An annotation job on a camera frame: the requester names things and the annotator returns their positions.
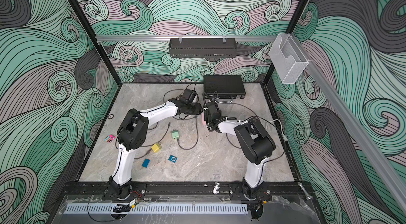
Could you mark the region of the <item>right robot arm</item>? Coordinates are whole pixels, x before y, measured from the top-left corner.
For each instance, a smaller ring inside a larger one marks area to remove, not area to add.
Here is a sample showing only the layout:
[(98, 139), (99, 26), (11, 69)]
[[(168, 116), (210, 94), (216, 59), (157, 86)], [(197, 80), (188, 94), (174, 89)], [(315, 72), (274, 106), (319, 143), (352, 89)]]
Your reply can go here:
[(247, 159), (242, 190), (247, 199), (256, 199), (257, 191), (263, 183), (264, 165), (271, 160), (272, 153), (276, 150), (274, 140), (257, 116), (245, 120), (224, 116), (218, 104), (213, 101), (205, 103), (203, 109), (203, 119), (210, 132), (237, 137), (240, 148)]

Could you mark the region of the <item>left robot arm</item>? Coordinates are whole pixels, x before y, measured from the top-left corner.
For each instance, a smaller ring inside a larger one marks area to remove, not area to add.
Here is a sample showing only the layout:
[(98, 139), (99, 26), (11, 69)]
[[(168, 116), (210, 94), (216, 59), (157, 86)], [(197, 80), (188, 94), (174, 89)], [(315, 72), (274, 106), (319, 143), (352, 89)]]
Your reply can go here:
[(109, 185), (119, 200), (131, 194), (132, 165), (135, 152), (145, 142), (148, 128), (164, 119), (184, 115), (200, 115), (202, 105), (194, 90), (185, 89), (183, 93), (165, 103), (146, 110), (130, 109), (117, 130), (118, 157)]

